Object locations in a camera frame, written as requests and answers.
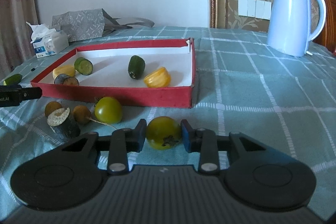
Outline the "green tomato with calyx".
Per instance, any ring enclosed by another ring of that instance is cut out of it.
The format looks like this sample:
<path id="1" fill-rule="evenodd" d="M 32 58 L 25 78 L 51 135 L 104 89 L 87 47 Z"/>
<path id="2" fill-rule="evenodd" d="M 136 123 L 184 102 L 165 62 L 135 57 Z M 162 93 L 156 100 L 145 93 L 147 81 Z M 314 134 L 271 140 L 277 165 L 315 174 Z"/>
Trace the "green tomato with calyx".
<path id="1" fill-rule="evenodd" d="M 117 124 L 122 120 L 122 106 L 114 97 L 103 97 L 96 103 L 94 115 L 105 124 Z"/>

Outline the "yellow-green tomato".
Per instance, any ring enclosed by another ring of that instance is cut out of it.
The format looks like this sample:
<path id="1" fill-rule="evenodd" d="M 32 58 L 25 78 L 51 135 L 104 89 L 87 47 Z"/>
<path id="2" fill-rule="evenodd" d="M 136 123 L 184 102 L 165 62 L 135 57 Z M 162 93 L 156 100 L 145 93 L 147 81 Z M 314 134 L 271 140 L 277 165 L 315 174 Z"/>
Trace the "yellow-green tomato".
<path id="1" fill-rule="evenodd" d="M 182 140 L 181 126 L 170 117 L 156 117 L 147 125 L 146 139 L 153 149 L 171 149 Z"/>

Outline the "cut green cucumber piece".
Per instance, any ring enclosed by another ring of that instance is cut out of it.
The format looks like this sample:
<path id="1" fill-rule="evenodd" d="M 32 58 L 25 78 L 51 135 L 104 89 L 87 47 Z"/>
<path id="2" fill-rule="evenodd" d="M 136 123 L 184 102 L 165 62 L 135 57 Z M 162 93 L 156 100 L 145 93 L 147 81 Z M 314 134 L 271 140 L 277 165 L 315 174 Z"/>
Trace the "cut green cucumber piece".
<path id="1" fill-rule="evenodd" d="M 74 62 L 75 70 L 82 75 L 91 75 L 93 72 L 93 64 L 84 57 L 79 57 Z"/>

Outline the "green cucumber piece on cloth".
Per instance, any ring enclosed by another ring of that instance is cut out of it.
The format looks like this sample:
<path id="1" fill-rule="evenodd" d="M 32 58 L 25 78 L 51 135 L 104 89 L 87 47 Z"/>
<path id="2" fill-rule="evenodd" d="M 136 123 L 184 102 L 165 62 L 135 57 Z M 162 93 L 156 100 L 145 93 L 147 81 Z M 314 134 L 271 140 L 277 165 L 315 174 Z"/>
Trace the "green cucumber piece on cloth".
<path id="1" fill-rule="evenodd" d="M 21 82 L 22 78 L 23 76 L 20 73 L 17 73 L 4 79 L 3 84 L 5 86 L 18 85 Z"/>

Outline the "small orange round fruit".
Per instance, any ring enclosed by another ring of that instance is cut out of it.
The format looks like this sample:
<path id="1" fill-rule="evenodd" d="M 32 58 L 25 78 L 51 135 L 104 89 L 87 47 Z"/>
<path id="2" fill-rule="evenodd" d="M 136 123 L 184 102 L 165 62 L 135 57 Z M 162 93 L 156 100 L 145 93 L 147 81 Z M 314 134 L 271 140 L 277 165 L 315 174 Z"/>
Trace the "small orange round fruit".
<path id="1" fill-rule="evenodd" d="M 84 105 L 75 106 L 72 115 L 80 125 L 86 125 L 92 118 L 90 110 Z"/>

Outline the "dark grey block piece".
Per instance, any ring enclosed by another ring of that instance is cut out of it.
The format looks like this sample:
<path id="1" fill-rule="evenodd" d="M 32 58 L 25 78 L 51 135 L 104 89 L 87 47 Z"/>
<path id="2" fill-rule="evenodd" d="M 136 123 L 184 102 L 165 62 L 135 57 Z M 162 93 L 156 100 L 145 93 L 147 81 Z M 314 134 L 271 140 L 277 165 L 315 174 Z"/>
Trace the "dark grey block piece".
<path id="1" fill-rule="evenodd" d="M 67 75 L 65 73 L 61 73 L 54 80 L 54 84 L 79 86 L 79 81 L 74 76 L 70 76 L 70 75 Z"/>

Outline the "dark peeled vegetable piece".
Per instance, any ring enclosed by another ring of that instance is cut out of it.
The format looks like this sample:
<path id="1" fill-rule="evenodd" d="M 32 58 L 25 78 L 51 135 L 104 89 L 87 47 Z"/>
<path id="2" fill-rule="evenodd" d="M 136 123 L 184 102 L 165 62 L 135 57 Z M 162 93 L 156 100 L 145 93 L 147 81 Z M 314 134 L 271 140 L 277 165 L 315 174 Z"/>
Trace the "dark peeled vegetable piece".
<path id="1" fill-rule="evenodd" d="M 63 142 L 80 135 L 80 128 L 71 114 L 70 108 L 60 108 L 53 111 L 47 118 L 47 124 Z"/>

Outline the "red shallow cardboard box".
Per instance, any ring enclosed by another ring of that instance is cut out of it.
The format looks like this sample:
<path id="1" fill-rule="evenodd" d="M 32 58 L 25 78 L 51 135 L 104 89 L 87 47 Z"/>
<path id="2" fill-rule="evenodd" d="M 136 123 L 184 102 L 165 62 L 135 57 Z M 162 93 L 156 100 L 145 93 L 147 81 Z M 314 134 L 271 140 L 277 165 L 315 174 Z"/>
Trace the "red shallow cardboard box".
<path id="1" fill-rule="evenodd" d="M 130 58 L 145 61 L 144 75 L 160 67 L 171 76 L 168 87 L 149 88 L 143 79 L 132 79 L 127 72 Z M 54 84 L 52 71 L 62 65 L 74 64 L 83 57 L 93 64 L 91 75 L 76 73 L 79 85 Z M 195 83 L 194 39 L 135 40 L 76 47 L 54 61 L 31 80 L 45 97 L 94 102 L 111 96 L 122 105 L 165 108 L 190 108 Z"/>

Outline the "large yellow fruit chunk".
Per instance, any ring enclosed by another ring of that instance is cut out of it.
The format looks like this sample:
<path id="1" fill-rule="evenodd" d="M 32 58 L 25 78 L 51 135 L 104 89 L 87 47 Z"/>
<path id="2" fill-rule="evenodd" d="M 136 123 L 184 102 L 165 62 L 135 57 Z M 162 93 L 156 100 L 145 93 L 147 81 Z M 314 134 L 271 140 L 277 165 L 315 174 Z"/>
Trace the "large yellow fruit chunk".
<path id="1" fill-rule="evenodd" d="M 52 71 L 52 76 L 54 79 L 56 79 L 60 74 L 66 74 L 68 76 L 74 77 L 76 74 L 75 67 L 71 64 L 61 65 Z"/>

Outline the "tissue pack with cat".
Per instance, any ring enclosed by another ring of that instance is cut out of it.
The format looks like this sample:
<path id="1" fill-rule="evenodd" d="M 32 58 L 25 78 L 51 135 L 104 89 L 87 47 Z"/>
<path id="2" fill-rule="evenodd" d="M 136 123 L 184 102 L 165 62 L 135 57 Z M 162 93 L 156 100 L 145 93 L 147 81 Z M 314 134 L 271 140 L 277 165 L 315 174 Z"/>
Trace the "tissue pack with cat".
<path id="1" fill-rule="evenodd" d="M 31 44 L 37 58 L 48 57 L 60 53 L 69 46 L 67 34 L 57 24 L 49 28 L 45 24 L 32 25 L 26 22 L 33 31 Z"/>

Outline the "small yellow fruit chunk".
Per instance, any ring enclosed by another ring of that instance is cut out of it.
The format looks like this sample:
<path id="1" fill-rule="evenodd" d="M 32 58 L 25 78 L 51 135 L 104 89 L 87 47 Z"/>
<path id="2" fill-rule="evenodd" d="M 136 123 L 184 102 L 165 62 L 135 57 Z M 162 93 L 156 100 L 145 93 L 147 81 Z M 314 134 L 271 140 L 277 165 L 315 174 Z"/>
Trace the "small yellow fruit chunk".
<path id="1" fill-rule="evenodd" d="M 160 67 L 148 74 L 143 82 L 149 88 L 164 88 L 170 84 L 171 76 L 165 67 Z"/>

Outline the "dark green cucumber end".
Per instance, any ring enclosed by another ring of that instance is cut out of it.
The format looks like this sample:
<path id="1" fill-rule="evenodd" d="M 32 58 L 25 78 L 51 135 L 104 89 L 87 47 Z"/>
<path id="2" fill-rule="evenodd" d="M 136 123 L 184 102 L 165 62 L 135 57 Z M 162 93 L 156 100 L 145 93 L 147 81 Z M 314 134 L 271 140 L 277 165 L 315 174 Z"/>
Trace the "dark green cucumber end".
<path id="1" fill-rule="evenodd" d="M 145 70 L 145 61 L 140 56 L 134 55 L 130 58 L 128 64 L 128 74 L 132 79 L 140 79 Z"/>

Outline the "beige patterned curtain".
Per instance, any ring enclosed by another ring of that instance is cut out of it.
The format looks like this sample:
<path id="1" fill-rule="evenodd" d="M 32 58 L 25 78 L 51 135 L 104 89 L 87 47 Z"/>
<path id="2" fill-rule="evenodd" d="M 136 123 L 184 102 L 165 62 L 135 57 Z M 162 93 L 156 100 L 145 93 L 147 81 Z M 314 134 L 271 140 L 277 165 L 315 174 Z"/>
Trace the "beige patterned curtain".
<path id="1" fill-rule="evenodd" d="M 38 23 L 35 0 L 1 0 L 1 78 L 35 55 L 29 23 Z"/>

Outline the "grey patterned paper bag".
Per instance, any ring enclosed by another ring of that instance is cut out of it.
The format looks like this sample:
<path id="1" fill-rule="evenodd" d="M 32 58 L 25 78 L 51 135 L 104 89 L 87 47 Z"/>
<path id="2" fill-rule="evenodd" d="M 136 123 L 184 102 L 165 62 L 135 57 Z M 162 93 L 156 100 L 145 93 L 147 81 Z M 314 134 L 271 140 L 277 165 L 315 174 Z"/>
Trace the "grey patterned paper bag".
<path id="1" fill-rule="evenodd" d="M 91 9 L 55 15 L 52 17 L 52 26 L 65 32 L 69 42 L 75 42 L 101 38 L 117 30 L 139 26 L 152 28 L 154 22 L 141 17 L 116 18 L 104 9 Z"/>

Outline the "light blue electric kettle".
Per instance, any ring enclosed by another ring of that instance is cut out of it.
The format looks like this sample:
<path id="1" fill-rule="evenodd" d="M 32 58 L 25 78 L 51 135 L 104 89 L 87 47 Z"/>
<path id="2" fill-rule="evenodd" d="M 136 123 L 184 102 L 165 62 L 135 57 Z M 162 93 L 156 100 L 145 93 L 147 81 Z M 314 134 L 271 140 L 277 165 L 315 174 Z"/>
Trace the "light blue electric kettle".
<path id="1" fill-rule="evenodd" d="M 267 45 L 290 56 L 306 55 L 309 43 L 318 37 L 326 21 L 325 0 L 316 1 L 319 21 L 311 30 L 311 0 L 273 0 Z"/>

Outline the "wooden chair back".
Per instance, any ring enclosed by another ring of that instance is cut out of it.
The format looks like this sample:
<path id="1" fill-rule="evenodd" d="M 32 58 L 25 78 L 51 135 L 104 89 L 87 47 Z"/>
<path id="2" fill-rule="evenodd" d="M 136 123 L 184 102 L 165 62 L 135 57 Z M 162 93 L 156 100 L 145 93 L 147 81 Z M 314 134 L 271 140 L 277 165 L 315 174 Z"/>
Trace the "wooden chair back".
<path id="1" fill-rule="evenodd" d="M 326 22 L 325 26 L 314 42 L 326 47 L 335 55 L 336 44 L 336 0 L 325 0 Z"/>

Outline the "white wall switch panel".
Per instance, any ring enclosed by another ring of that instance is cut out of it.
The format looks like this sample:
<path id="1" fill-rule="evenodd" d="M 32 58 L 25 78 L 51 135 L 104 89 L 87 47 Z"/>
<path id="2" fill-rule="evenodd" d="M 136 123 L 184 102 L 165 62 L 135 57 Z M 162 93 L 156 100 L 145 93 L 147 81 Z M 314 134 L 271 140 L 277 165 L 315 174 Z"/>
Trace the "white wall switch panel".
<path id="1" fill-rule="evenodd" d="M 238 15 L 270 20 L 272 3 L 264 0 L 238 0 Z"/>

